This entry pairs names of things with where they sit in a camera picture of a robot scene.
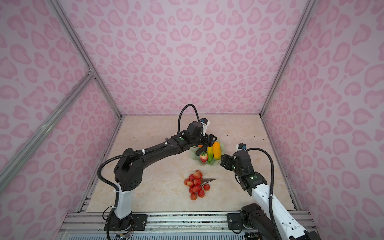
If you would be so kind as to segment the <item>green yellow fake mango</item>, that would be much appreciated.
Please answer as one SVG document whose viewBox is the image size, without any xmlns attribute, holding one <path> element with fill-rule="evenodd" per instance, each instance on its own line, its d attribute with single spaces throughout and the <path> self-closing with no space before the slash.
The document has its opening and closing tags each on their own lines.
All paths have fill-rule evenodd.
<svg viewBox="0 0 384 240">
<path fill-rule="evenodd" d="M 208 163 L 211 163 L 214 159 L 214 150 L 213 147 L 207 147 Z"/>
</svg>

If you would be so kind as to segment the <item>fake strawberry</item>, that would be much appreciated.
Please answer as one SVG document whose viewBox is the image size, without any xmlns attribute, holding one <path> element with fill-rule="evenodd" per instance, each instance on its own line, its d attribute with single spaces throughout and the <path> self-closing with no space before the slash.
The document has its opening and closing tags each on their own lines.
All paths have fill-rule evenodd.
<svg viewBox="0 0 384 240">
<path fill-rule="evenodd" d="M 202 163 L 206 163 L 208 161 L 208 154 L 206 152 L 201 152 L 199 157 Z"/>
</svg>

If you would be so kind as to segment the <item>yellow fake corn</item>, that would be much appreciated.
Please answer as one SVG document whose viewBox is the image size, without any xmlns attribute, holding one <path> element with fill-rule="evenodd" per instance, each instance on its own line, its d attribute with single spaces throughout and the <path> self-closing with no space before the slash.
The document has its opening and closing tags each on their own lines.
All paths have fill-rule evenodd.
<svg viewBox="0 0 384 240">
<path fill-rule="evenodd" d="M 221 144 L 219 142 L 215 142 L 213 144 L 213 156 L 215 160 L 220 160 L 222 156 Z"/>
</svg>

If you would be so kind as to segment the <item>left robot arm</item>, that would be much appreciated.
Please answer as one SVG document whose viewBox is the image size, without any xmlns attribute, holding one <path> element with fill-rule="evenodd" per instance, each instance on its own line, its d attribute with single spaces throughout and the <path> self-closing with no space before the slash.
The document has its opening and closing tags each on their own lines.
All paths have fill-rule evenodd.
<svg viewBox="0 0 384 240">
<path fill-rule="evenodd" d="M 217 138 L 207 134 L 210 121 L 202 118 L 193 121 L 188 128 L 166 139 L 163 143 L 148 149 L 127 149 L 115 166 L 115 182 L 117 183 L 117 203 L 114 214 L 119 220 L 128 218 L 132 214 L 132 200 L 134 189 L 142 182 L 144 169 L 170 156 L 181 154 L 199 145 L 208 146 Z"/>
</svg>

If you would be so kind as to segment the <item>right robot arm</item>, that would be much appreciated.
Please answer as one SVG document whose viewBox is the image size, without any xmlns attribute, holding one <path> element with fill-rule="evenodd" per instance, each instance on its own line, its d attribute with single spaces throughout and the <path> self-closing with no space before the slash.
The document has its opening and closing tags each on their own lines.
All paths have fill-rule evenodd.
<svg viewBox="0 0 384 240">
<path fill-rule="evenodd" d="M 271 180 L 254 171 L 249 152 L 264 153 L 270 161 Z M 221 166 L 234 172 L 241 188 L 255 200 L 254 204 L 242 207 L 243 225 L 257 229 L 268 240 L 319 240 L 316 232 L 309 232 L 281 204 L 274 195 L 275 166 L 265 150 L 238 149 L 233 155 L 221 156 Z"/>
</svg>

